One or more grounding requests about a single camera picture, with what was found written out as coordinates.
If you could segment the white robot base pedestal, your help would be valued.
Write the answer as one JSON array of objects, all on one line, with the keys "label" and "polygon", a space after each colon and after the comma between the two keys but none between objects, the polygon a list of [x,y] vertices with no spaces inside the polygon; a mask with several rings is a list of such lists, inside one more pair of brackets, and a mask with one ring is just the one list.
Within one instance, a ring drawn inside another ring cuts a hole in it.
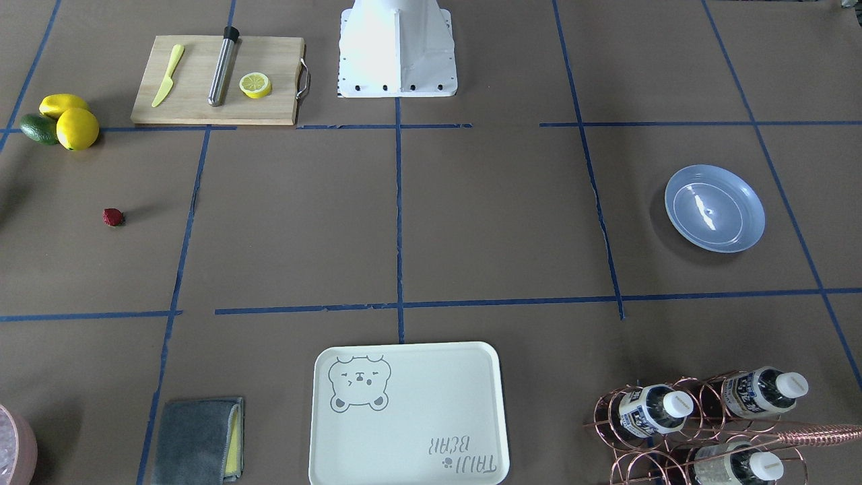
[{"label": "white robot base pedestal", "polygon": [[436,1],[355,1],[339,20],[340,98],[446,98],[459,89],[449,10]]}]

